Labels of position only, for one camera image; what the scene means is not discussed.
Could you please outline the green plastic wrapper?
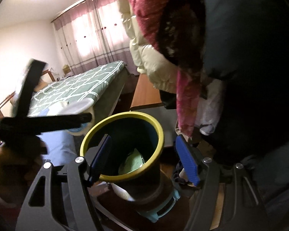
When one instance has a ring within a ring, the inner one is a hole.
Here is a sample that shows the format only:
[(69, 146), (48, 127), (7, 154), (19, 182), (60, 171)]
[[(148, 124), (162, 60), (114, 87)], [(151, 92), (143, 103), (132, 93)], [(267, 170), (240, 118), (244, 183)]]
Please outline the green plastic wrapper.
[(144, 158), (141, 153), (134, 149), (132, 153), (126, 158), (125, 162), (119, 167), (118, 174), (124, 175), (131, 173), (145, 164)]

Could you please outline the yellow rimmed trash bin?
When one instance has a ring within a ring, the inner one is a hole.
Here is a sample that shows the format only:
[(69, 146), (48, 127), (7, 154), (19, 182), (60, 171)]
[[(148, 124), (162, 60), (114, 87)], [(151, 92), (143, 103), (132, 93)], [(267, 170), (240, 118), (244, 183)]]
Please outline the yellow rimmed trash bin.
[[(114, 193), (131, 208), (155, 223), (165, 216), (179, 200), (180, 194), (171, 179), (160, 169), (159, 157), (164, 147), (161, 124), (142, 112), (123, 112), (112, 115), (85, 135), (80, 155), (98, 146), (104, 135), (110, 135), (111, 146), (103, 159), (100, 181), (111, 184)], [(137, 149), (145, 164), (128, 174), (119, 175), (118, 169)]]

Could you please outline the blue blanket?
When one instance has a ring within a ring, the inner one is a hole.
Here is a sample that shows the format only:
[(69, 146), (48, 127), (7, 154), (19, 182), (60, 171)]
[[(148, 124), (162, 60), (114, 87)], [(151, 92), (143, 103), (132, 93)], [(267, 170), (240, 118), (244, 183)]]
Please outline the blue blanket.
[(66, 130), (43, 132), (39, 138), (46, 144), (47, 154), (42, 155), (43, 162), (60, 166), (74, 161), (78, 157), (73, 135)]

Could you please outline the wooden desk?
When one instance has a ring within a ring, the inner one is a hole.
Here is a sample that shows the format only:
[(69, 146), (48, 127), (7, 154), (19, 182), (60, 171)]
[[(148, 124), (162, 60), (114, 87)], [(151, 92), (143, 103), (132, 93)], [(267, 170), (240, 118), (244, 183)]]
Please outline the wooden desk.
[(142, 110), (162, 106), (160, 91), (150, 82), (146, 74), (140, 74), (130, 110)]

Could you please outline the green checked duvet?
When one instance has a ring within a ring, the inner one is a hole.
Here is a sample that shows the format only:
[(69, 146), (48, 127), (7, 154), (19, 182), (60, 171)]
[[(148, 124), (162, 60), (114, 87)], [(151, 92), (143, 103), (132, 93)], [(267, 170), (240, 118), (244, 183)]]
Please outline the green checked duvet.
[(28, 115), (38, 116), (59, 101), (73, 103), (91, 98), (97, 103), (114, 79), (126, 70), (126, 63), (119, 60), (46, 85), (33, 93)]

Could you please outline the far bedside tissue box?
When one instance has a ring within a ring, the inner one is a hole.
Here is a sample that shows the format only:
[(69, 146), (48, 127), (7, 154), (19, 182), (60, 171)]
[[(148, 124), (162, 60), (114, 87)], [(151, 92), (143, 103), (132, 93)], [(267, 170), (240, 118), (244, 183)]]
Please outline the far bedside tissue box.
[(71, 72), (71, 69), (70, 69), (69, 65), (64, 65), (64, 66), (63, 66), (63, 73), (64, 73), (64, 75), (67, 75), (67, 74), (70, 73), (70, 72)]

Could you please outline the hanging puffer jackets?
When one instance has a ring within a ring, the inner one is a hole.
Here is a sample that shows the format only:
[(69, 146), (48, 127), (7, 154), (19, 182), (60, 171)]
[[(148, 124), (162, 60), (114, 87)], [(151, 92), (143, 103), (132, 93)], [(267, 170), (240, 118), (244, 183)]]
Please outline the hanging puffer jackets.
[(127, 0), (190, 135), (289, 138), (289, 0)]

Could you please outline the pink curtain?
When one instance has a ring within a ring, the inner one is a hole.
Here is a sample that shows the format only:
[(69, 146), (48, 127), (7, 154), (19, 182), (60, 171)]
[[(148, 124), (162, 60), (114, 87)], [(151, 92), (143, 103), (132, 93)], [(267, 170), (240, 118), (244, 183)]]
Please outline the pink curtain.
[(85, 0), (53, 22), (60, 61), (72, 74), (122, 60), (137, 75), (117, 0)]

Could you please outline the wooden bed frame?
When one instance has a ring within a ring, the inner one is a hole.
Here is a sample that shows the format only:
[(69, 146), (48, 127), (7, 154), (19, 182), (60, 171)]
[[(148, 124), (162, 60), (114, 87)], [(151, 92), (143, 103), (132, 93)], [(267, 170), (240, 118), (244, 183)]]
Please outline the wooden bed frame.
[[(33, 94), (36, 86), (38, 86), (37, 77), (35, 77), (34, 82), (29, 81), (29, 75), (25, 77), (24, 84), (21, 87), (21, 91), (18, 93), (15, 110), (20, 110), (20, 112), (25, 113), (28, 111), (28, 107), (30, 104), (29, 97)], [(13, 99), (17, 95), (16, 91), (6, 97), (4, 101), (0, 103), (0, 121), (5, 118), (5, 115), (2, 113), (1, 109), (4, 107), (11, 99)]]

